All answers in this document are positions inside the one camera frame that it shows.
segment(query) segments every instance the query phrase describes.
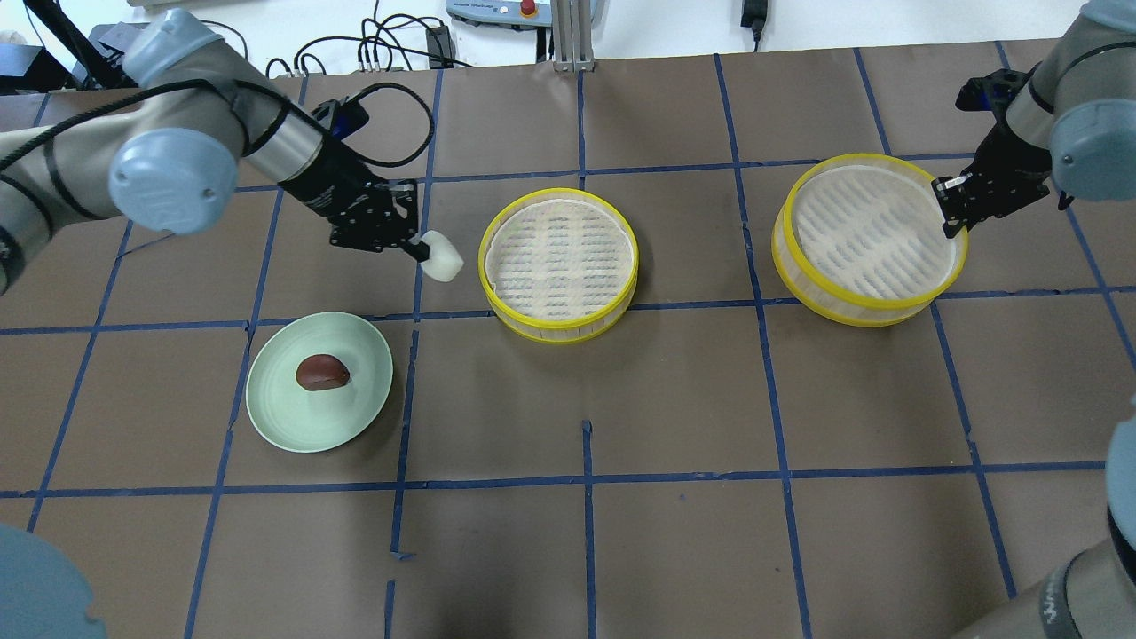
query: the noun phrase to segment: electrical cable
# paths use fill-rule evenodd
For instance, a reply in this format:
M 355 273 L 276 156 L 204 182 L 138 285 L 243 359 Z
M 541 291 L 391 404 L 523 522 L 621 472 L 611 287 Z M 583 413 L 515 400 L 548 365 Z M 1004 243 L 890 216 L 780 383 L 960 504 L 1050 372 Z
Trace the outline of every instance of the electrical cable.
M 185 91 L 189 89 L 210 89 L 212 85 L 202 78 L 194 80 L 183 80 L 179 82 L 172 82 L 169 84 L 162 84 L 160 86 L 154 86 L 151 89 L 145 89 L 133 96 L 127 96 L 120 100 L 115 100 L 101 107 L 95 107 L 87 111 L 74 115 L 59 124 L 48 128 L 47 131 L 40 133 L 39 135 L 32 138 L 31 140 L 24 142 L 19 147 L 15 148 L 11 152 L 0 159 L 0 172 L 3 172 L 11 165 L 19 161 L 22 158 L 34 151 L 35 149 L 47 144 L 49 141 L 53 140 L 60 133 L 83 124 L 84 122 L 101 117 L 103 115 L 117 111 L 118 109 L 128 107 L 131 105 L 136 105 L 143 100 L 149 100 L 154 96 L 161 96 L 164 93 L 173 93 L 175 91 Z
M 442 47 L 442 39 L 438 38 L 437 34 L 432 31 L 431 26 L 428 24 L 426 24 L 426 20 L 424 20 L 423 18 L 418 18 L 418 17 L 411 16 L 410 14 L 391 14 L 390 16 L 386 16 L 385 18 L 383 18 L 383 22 L 381 23 L 383 25 L 383 28 L 387 28 L 387 30 L 395 28 L 395 27 L 387 27 L 386 26 L 386 23 L 393 20 L 394 18 L 402 18 L 402 19 L 407 20 L 407 22 L 402 23 L 401 25 L 399 25 L 399 28 L 401 28 L 403 26 L 409 26 L 411 24 L 420 24 L 423 26 L 423 28 L 426 30 L 426 33 L 431 38 L 434 39 L 434 43 L 437 44 L 438 55 L 442 57 L 442 65 L 445 66 L 445 64 L 448 61 L 448 58 L 445 57 L 445 50 L 446 49 L 445 49 L 445 47 Z M 434 19 L 437 19 L 438 23 L 442 23 L 442 20 L 438 19 L 438 18 L 434 18 Z M 406 50 L 403 50 L 403 56 L 406 56 Z
M 235 33 L 235 34 L 236 34 L 236 36 L 241 39 L 241 48 L 242 48 L 242 49 L 244 49 L 244 53 L 243 53 L 243 55 L 244 55 L 244 59 L 245 59 L 245 60 L 248 60 L 248 59 L 249 59 L 249 42 L 248 42 L 248 41 L 247 41 L 247 40 L 244 39 L 244 36 L 243 36 L 243 35 L 241 35 L 241 32 L 240 32 L 240 31 L 236 31 L 235 28 L 233 28 L 233 27 L 228 26 L 227 24 L 225 24 L 225 23 L 219 23 L 219 22 L 217 22 L 217 20 L 199 20 L 199 22 L 200 22 L 201 24 L 211 24 L 211 25 L 214 25 L 214 26 L 219 26 L 219 27 L 222 27 L 222 28 L 227 28 L 227 30 L 232 31 L 233 33 Z
M 548 30 L 543 26 L 536 27 L 536 64 L 549 59 Z
M 382 24 L 378 23 L 378 20 L 375 20 L 375 19 L 371 19 L 371 18 L 364 18 L 362 22 L 359 23 L 359 31 L 361 32 L 361 34 L 362 34 L 362 36 L 365 39 L 369 38 L 367 35 L 367 23 L 370 23 L 370 24 L 375 25 L 375 38 L 376 39 L 381 39 L 379 36 L 383 34 L 383 32 L 386 32 L 387 34 L 390 34 L 391 41 L 394 42 L 394 45 L 396 48 L 399 48 L 399 49 L 402 49 L 402 43 L 399 42 L 399 38 L 398 38 L 398 35 L 394 34 L 394 31 L 391 30 L 391 28 L 387 28 L 387 27 L 383 26 Z M 391 53 L 392 57 L 394 56 L 394 51 L 390 51 L 389 50 L 389 52 Z M 406 50 L 402 50 L 402 61 L 407 63 L 407 70 L 414 70 L 414 66 L 410 64 L 410 57 L 407 56 Z M 377 42 L 375 43 L 375 63 L 376 64 L 378 63 L 378 43 Z M 392 66 L 393 66 L 393 60 L 389 60 L 386 63 L 386 70 L 391 70 Z
M 327 67 L 324 66 L 324 63 L 319 61 L 319 58 L 317 58 L 316 56 L 314 56 L 311 53 L 304 53 L 304 55 L 300 56 L 300 68 L 303 69 L 303 73 L 306 75 L 310 75 L 310 74 L 308 73 L 308 65 L 303 64 L 303 59 L 304 58 L 311 58 L 312 60 L 316 60 L 316 64 L 319 65 L 319 70 L 323 72 L 324 75 L 327 75 Z
M 349 155 L 351 155 L 352 157 L 354 157 L 356 159 L 358 159 L 358 160 L 360 160 L 360 161 L 362 161 L 365 164 L 369 164 L 369 165 L 373 165 L 373 166 L 381 166 L 381 167 L 392 168 L 392 167 L 398 167 L 398 166 L 403 166 L 403 165 L 410 164 L 418 156 L 420 156 L 423 152 L 426 151 L 426 149 L 429 147 L 431 140 L 434 138 L 434 134 L 435 134 L 435 128 L 436 127 L 435 127 L 435 123 L 434 123 L 434 115 L 431 113 L 429 107 L 426 105 L 426 101 L 423 100 L 420 96 L 418 96 L 417 93 L 415 93 L 414 91 L 411 91 L 410 89 L 408 89 L 408 88 L 406 88 L 406 86 L 403 86 L 401 84 L 394 84 L 394 83 L 391 83 L 391 82 L 382 82 L 382 83 L 378 83 L 378 84 L 373 84 L 373 85 L 364 89 L 362 91 L 360 91 L 353 98 L 353 101 L 359 101 L 359 100 L 361 100 L 361 99 L 364 99 L 364 98 L 366 98 L 366 97 L 368 97 L 368 96 L 370 96 L 370 94 L 373 94 L 373 93 L 375 93 L 377 91 L 381 91 L 383 89 L 396 89 L 396 90 L 399 90 L 399 91 L 401 91 L 403 93 L 407 93 L 411 98 L 414 98 L 415 101 L 418 102 L 418 105 L 423 108 L 423 111 L 426 114 L 426 119 L 429 123 L 429 131 L 426 133 L 426 139 L 423 141 L 421 146 L 419 146 L 412 153 L 410 153 L 409 156 L 407 156 L 406 158 L 403 158 L 401 160 L 398 160 L 398 161 L 383 161 L 383 160 L 376 160 L 374 158 L 367 157 L 367 156 L 365 156 L 365 155 L 356 151 L 354 149 L 348 147 L 341 140 L 339 140 L 336 138 L 333 138 L 332 134 L 326 128 L 324 128 L 318 122 L 316 122 L 310 115 L 308 115 L 307 111 L 304 111 L 302 108 L 300 108 L 299 106 L 296 106 L 296 103 L 293 102 L 292 100 L 290 100 L 287 97 L 282 96 L 281 93 L 277 93 L 275 90 L 269 89 L 267 86 L 261 86 L 260 84 L 257 84 L 254 82 L 244 81 L 244 80 L 236 80 L 234 83 L 236 84 L 236 86 L 239 86 L 241 89 L 248 89 L 250 91 L 253 91 L 256 93 L 260 93 L 261 96 L 270 98 L 272 100 L 274 100 L 278 105 L 281 105 L 283 108 L 287 109 L 290 113 L 292 113 L 295 116 L 298 116 L 306 124 L 308 124 L 309 126 L 311 126 L 314 130 L 318 131 L 320 133 L 321 138 L 324 139 L 325 143 L 342 144 L 343 149 Z M 137 93 L 134 93 L 133 96 L 127 96 L 126 98 L 123 98 L 120 100 L 116 100 L 114 102 L 109 102 L 109 103 L 103 105 L 101 107 L 95 107 L 93 109 L 84 111 L 82 114 L 74 115 L 74 116 L 72 116 L 72 117 L 69 117 L 69 118 L 60 122 L 59 124 L 57 124 L 57 125 L 48 128 L 47 131 L 40 133 L 39 135 L 35 135 L 31 140 L 24 142 L 23 144 L 20 144 L 19 147 L 17 147 L 16 149 L 14 149 L 11 152 L 9 152 L 7 156 L 3 157 L 3 159 L 0 159 L 0 173 L 2 173 L 3 171 L 8 169 L 9 167 L 11 167 L 11 165 L 16 164 L 17 161 L 19 161 L 20 159 L 23 159 L 24 157 L 26 157 L 32 151 L 36 150 L 37 148 L 42 147 L 43 144 L 47 144 L 49 141 L 53 140 L 55 138 L 57 138 L 61 133 L 68 131 L 69 128 L 74 128 L 75 126 L 78 126 L 80 124 L 83 124 L 85 122 L 92 121 L 92 119 L 94 119 L 97 117 L 101 117 L 101 116 L 107 115 L 107 114 L 111 114 L 111 113 L 114 113 L 114 111 L 116 111 L 118 109 L 123 109 L 125 107 L 128 107 L 128 106 L 132 106 L 132 105 L 136 105 L 136 103 L 142 102 L 144 100 L 149 100 L 150 98 L 153 98 L 156 96 L 161 96 L 161 94 L 165 94 L 165 93 L 173 93 L 173 92 L 176 92 L 176 91 L 185 91 L 185 90 L 190 90 L 190 89 L 206 89 L 206 90 L 209 90 L 209 91 L 216 91 L 216 88 L 212 85 L 212 83 L 210 83 L 207 80 L 203 80 L 203 78 L 183 80 L 183 81 L 178 81 L 178 82 L 172 82 L 169 84 L 161 84 L 159 86 L 153 86 L 153 88 L 150 88 L 150 89 L 144 89 L 144 90 L 142 90 L 142 91 L 140 91 Z M 248 140 L 248 138 L 249 138 L 248 131 L 245 131 L 244 148 L 249 147 L 250 141 Z
M 24 5 L 24 13 L 27 14 L 27 24 L 32 25 L 32 31 L 34 31 L 35 36 L 40 39 L 40 47 L 43 47 L 43 50 L 47 51 L 48 45 L 43 42 L 43 36 L 40 35 L 40 30 L 35 28 L 35 20 L 32 19 L 32 10 L 27 8 L 27 5 Z
M 289 76 L 292 75 L 292 67 L 287 66 L 287 63 L 285 63 L 281 58 L 273 58 L 273 59 L 268 60 L 268 66 L 265 67 L 265 77 L 272 78 L 272 76 L 269 75 L 269 73 L 272 73 L 272 70 L 273 70 L 273 63 L 279 63 L 281 65 L 284 66 L 284 73 L 289 74 Z
M 307 44 L 304 44 L 303 47 L 301 47 L 299 51 L 296 51 L 296 55 L 293 58 L 293 66 L 296 67 L 296 68 L 300 67 L 300 56 L 302 56 L 303 52 L 307 51 L 309 48 L 311 48 L 311 47 L 314 47 L 316 44 L 319 44 L 320 42 L 331 42 L 331 41 L 339 41 L 339 40 L 346 40 L 349 42 L 376 42 L 379 47 L 386 47 L 389 50 L 406 51 L 407 53 L 414 53 L 416 56 L 425 56 L 426 58 L 429 58 L 432 60 L 440 60 L 442 63 L 449 63 L 449 64 L 453 64 L 453 65 L 458 65 L 458 66 L 462 66 L 462 67 L 473 67 L 474 66 L 474 65 L 470 65 L 468 63 L 463 63 L 461 60 L 456 60 L 453 58 L 448 58 L 445 56 L 436 56 L 434 53 L 429 53 L 429 52 L 426 52 L 426 51 L 419 51 L 418 49 L 410 49 L 408 47 L 395 47 L 393 44 L 384 42 L 382 39 L 376 39 L 375 36 L 370 36 L 370 38 L 364 39 L 364 38 L 357 36 L 357 35 L 325 35 L 323 38 L 317 38 L 317 39 L 312 40 L 311 42 L 308 42 Z

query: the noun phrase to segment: white wall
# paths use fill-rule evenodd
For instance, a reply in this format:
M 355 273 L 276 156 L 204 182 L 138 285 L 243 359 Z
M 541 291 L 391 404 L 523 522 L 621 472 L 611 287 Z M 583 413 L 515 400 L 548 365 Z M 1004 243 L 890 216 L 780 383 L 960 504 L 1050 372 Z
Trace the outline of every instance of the white wall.
M 1061 35 L 1084 0 L 770 0 L 762 50 L 875 47 L 983 40 L 1027 40 Z M 594 26 L 598 58 L 688 56 L 752 50 L 741 28 L 742 0 L 600 0 Z M 264 68 L 273 57 L 291 63 L 296 49 L 321 35 L 358 35 L 373 0 L 197 0 L 148 9 L 126 0 L 62 0 L 64 10 L 84 32 L 97 24 L 148 22 L 164 7 L 181 6 L 200 18 L 240 30 L 252 63 Z M 451 22 L 444 0 L 379 0 L 379 17 L 408 13 Z M 0 28 L 14 28 L 35 42 L 22 0 L 0 0 Z M 48 48 L 70 64 L 73 58 L 44 28 Z M 451 26 L 458 57 L 476 66 L 533 60 L 532 32 L 498 27 Z M 229 36 L 234 47 L 235 38 Z M 406 30 L 407 47 L 425 49 L 421 28 Z M 356 68 L 356 47 L 326 43 L 312 49 L 332 73 Z M 423 60 L 411 60 L 416 68 Z

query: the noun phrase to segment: blue tape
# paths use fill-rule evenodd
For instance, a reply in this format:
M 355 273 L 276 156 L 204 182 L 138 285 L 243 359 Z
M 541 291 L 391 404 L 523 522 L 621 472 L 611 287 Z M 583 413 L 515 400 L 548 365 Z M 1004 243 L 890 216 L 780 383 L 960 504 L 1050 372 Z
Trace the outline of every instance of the blue tape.
M 766 330 L 766 312 L 758 300 L 761 297 L 761 283 L 758 281 L 757 262 L 753 257 L 753 240 L 750 235 L 750 214 L 745 201 L 745 185 L 742 182 L 742 168 L 738 161 L 737 134 L 734 127 L 734 115 L 729 106 L 729 91 L 726 88 L 726 75 L 721 68 L 721 56 L 713 55 L 715 72 L 718 75 L 718 89 L 721 92 L 721 106 L 726 114 L 726 128 L 729 132 L 729 149 L 734 160 L 734 182 L 737 188 L 737 206 L 742 217 L 742 236 L 745 242 L 745 255 L 750 267 L 750 284 L 753 288 L 754 308 L 758 315 L 758 334 L 761 340 L 761 359 L 766 371 L 766 388 L 769 392 L 769 409 L 774 422 L 774 439 L 777 443 L 777 467 L 780 473 L 782 489 L 785 501 L 785 523 L 788 532 L 790 554 L 793 561 L 793 579 L 796 584 L 796 601 L 801 615 L 801 631 L 805 639 L 812 639 L 812 623 L 809 617 L 809 600 L 804 586 L 804 569 L 801 563 L 801 545 L 796 533 L 796 514 L 793 508 L 793 487 L 790 475 L 788 454 L 785 449 L 785 434 L 782 429 L 780 406 L 777 401 L 777 382 L 774 376 L 772 355 L 769 350 L 769 333 Z
M 751 308 L 751 299 L 722 299 L 710 301 L 658 301 L 633 304 L 628 310 L 684 310 L 688 308 Z
M 991 298 L 1006 298 L 1006 297 L 1052 297 L 1052 296 L 1084 296 L 1084 294 L 1097 294 L 1101 290 L 1096 288 L 1083 288 L 1083 289 L 1022 289 L 1020 291 L 947 291 L 941 296 L 938 299 L 991 299 Z
M 576 74 L 576 131 L 579 140 L 579 190 L 583 191 L 587 179 L 587 161 L 584 156 L 584 75 Z
M 1104 460 L 1099 462 L 1033 462 L 1025 464 L 984 464 L 987 473 L 1053 473 L 1066 471 L 1103 471 Z
M 818 468 L 792 471 L 793 479 L 905 478 L 927 475 L 964 475 L 974 466 L 907 466 L 896 468 Z
M 493 317 L 492 310 L 449 310 L 438 313 L 423 313 L 423 321 L 427 320 L 471 320 L 475 317 Z
M 584 421 L 584 557 L 587 580 L 587 639 L 595 639 L 595 508 L 592 482 L 592 422 Z
M 272 486 L 226 486 L 225 495 L 304 495 L 311 492 L 379 492 L 393 491 L 393 481 L 344 482 L 344 483 L 289 483 Z
M 742 168 L 767 168 L 774 166 L 805 166 L 810 164 L 820 164 L 819 158 L 803 158 L 795 160 L 760 160 L 760 161 L 742 161 L 737 163 Z
M 994 541 L 994 551 L 997 555 L 999 567 L 1002 571 L 1002 581 L 1005 584 L 1006 596 L 1013 599 L 1018 596 L 1018 589 L 1013 583 L 1013 574 L 1010 572 L 1010 559 L 1005 553 L 1005 545 L 1002 542 L 1002 531 L 997 524 L 997 514 L 994 512 L 994 501 L 991 499 L 989 487 L 986 484 L 986 473 L 984 471 L 982 456 L 978 454 L 978 445 L 971 439 L 970 413 L 967 410 L 967 401 L 962 397 L 962 385 L 959 383 L 959 373 L 954 367 L 954 356 L 951 355 L 951 343 L 946 338 L 946 327 L 943 325 L 943 317 L 938 312 L 938 304 L 930 302 L 930 315 L 935 323 L 935 333 L 938 335 L 938 345 L 943 351 L 943 362 L 946 364 L 946 374 L 951 380 L 951 391 L 954 393 L 954 403 L 959 409 L 959 420 L 962 423 L 962 432 L 967 439 L 967 447 L 970 449 L 970 463 L 978 480 L 978 492 L 983 499 L 983 508 L 986 511 L 986 522 L 989 524 L 991 537 Z
M 1010 58 L 1006 57 L 1006 55 L 1005 55 L 1005 48 L 1002 47 L 1002 41 L 1001 40 L 995 40 L 994 41 L 994 48 L 997 49 L 997 57 L 999 57 L 1000 60 L 1002 60 L 1002 68 L 1004 68 L 1004 69 L 1010 68 Z
M 628 175 L 636 173 L 679 173 L 691 171 L 719 171 L 734 168 L 733 163 L 676 164 L 666 166 L 633 166 L 623 168 L 590 168 L 587 175 Z
M 537 478 L 506 478 L 485 480 L 426 480 L 408 481 L 407 490 L 481 490 L 486 488 L 520 488 L 538 486 L 570 486 L 584 483 L 580 475 L 549 475 Z
M 3 335 L 55 335 L 64 333 L 90 333 L 94 326 L 41 326 L 34 329 L 0 329 Z
M 407 364 L 407 392 L 402 403 L 402 438 L 399 441 L 399 474 L 394 493 L 394 517 L 391 522 L 391 551 L 402 542 L 402 503 L 406 497 L 407 460 L 410 455 L 410 420 L 415 403 L 415 366 L 418 360 L 418 329 L 410 334 L 410 362 Z
M 94 318 L 94 325 L 91 327 L 91 337 L 86 340 L 86 350 L 83 351 L 83 359 L 78 365 L 78 372 L 75 374 L 75 383 L 72 385 L 70 396 L 67 398 L 67 408 L 64 410 L 64 418 L 59 423 L 56 441 L 51 446 L 48 465 L 43 470 L 43 480 L 40 482 L 39 496 L 35 498 L 35 504 L 32 506 L 32 514 L 27 518 L 27 532 L 35 532 L 35 524 L 40 520 L 40 509 L 43 508 L 43 497 L 47 495 L 48 486 L 51 483 L 51 475 L 56 471 L 59 451 L 62 450 L 64 439 L 67 437 L 67 428 L 70 425 L 72 415 L 75 413 L 75 401 L 78 399 L 80 389 L 83 388 L 83 377 L 86 375 L 86 367 L 91 363 L 91 354 L 94 352 L 94 342 L 99 338 L 99 326 L 107 314 L 107 306 L 110 304 L 110 293 L 115 289 L 118 269 L 123 264 L 122 255 L 126 250 L 126 244 L 131 241 L 131 231 L 133 229 L 134 223 L 127 222 L 126 229 L 123 231 L 123 239 L 118 242 L 118 252 L 115 254 L 118 257 L 115 258 L 115 264 L 110 268 L 110 275 L 107 277 L 107 287 L 102 291 L 102 301 L 99 302 L 99 313 Z
M 394 580 L 386 582 L 386 605 L 383 607 L 383 639 L 391 639 L 394 630 Z
M 222 488 L 225 486 L 225 468 L 228 466 L 228 454 L 233 448 L 233 429 L 225 431 L 225 446 L 222 448 L 220 460 L 217 463 L 217 478 L 214 481 L 212 498 L 209 500 L 209 515 L 206 517 L 204 536 L 201 539 L 201 551 L 198 555 L 198 570 L 193 574 L 193 590 L 190 591 L 190 608 L 185 614 L 184 639 L 193 637 L 193 626 L 198 621 L 198 604 L 201 601 L 201 586 L 206 579 L 206 565 L 209 563 L 209 548 L 212 546 L 214 528 L 217 524 L 217 509 L 220 507 Z
M 201 554 L 198 557 L 198 570 L 193 578 L 193 590 L 190 595 L 190 609 L 185 615 L 185 639 L 193 637 L 193 625 L 198 617 L 198 601 L 201 598 L 201 584 L 204 580 L 206 566 L 209 563 L 209 548 L 212 545 L 214 528 L 217 523 L 217 509 L 220 506 L 220 498 L 225 492 L 225 472 L 228 468 L 228 456 L 233 449 L 233 424 L 241 410 L 241 400 L 244 397 L 244 382 L 252 365 L 252 339 L 257 333 L 257 323 L 260 318 L 260 306 L 264 301 L 265 283 L 268 280 L 268 268 L 273 259 L 273 244 L 276 239 L 276 224 L 279 221 L 281 205 L 284 201 L 284 190 L 276 190 L 276 202 L 273 205 L 273 217 L 268 224 L 268 233 L 265 236 L 265 252 L 260 260 L 260 276 L 257 281 L 257 294 L 252 302 L 252 310 L 249 316 L 248 332 L 244 340 L 244 354 L 241 357 L 241 368 L 236 376 L 236 389 L 233 391 L 233 405 L 228 416 L 228 428 L 225 430 L 225 443 L 222 447 L 220 459 L 217 462 L 217 476 L 214 481 L 212 498 L 209 501 L 209 516 L 206 518 L 204 536 L 201 540 Z
M 40 100 L 40 108 L 35 111 L 35 119 L 32 121 L 32 126 L 40 126 L 40 122 L 43 121 L 43 111 L 48 110 L 49 99 L 51 99 L 51 93 L 44 93 L 43 99 Z
M 156 322 L 153 324 L 108 324 L 99 326 L 100 333 L 125 333 L 142 331 L 186 331 L 206 329 L 248 329 L 244 320 L 218 320 L 212 322 Z
M 868 93 L 868 106 L 871 107 L 871 117 L 876 121 L 876 131 L 879 133 L 879 142 L 884 147 L 884 155 L 892 155 L 892 146 L 887 142 L 887 132 L 884 131 L 884 119 L 879 115 L 879 106 L 876 103 L 876 93 L 871 90 L 871 81 L 868 78 L 868 68 L 863 65 L 863 56 L 860 48 L 852 49 L 855 56 L 855 66 L 860 69 L 860 80 L 863 82 L 863 90 Z
M 210 486 L 158 486 L 151 488 L 55 488 L 44 497 L 169 497 L 175 495 L 212 495 Z
M 532 171 L 527 173 L 488 173 L 485 175 L 445 175 L 434 177 L 434 182 L 488 182 L 494 180 L 534 180 L 538 177 L 565 177 L 578 171 Z
M 1080 229 L 1080 224 L 1077 222 L 1077 215 L 1074 213 L 1072 207 L 1066 209 L 1066 217 L 1069 219 L 1069 224 L 1072 226 L 1072 232 L 1077 235 L 1077 241 L 1080 243 L 1080 250 L 1085 254 L 1085 259 L 1088 260 L 1088 267 L 1093 272 L 1093 279 L 1096 280 L 1097 291 L 1104 297 L 1104 305 L 1109 308 L 1109 315 L 1112 316 L 1112 324 L 1117 327 L 1117 333 L 1120 335 L 1120 343 L 1125 347 L 1125 352 L 1128 355 L 1128 363 L 1131 365 L 1133 370 L 1136 370 L 1136 349 L 1133 349 L 1131 339 L 1128 337 L 1128 330 L 1125 329 L 1125 323 L 1120 318 L 1120 313 L 1117 310 L 1116 302 L 1112 301 L 1112 294 L 1109 293 L 1108 284 L 1104 282 L 1104 275 L 1101 273 L 1101 267 L 1096 263 L 1096 257 L 1093 256 L 1093 249 L 1088 246 L 1088 240 L 1085 239 L 1085 233 Z

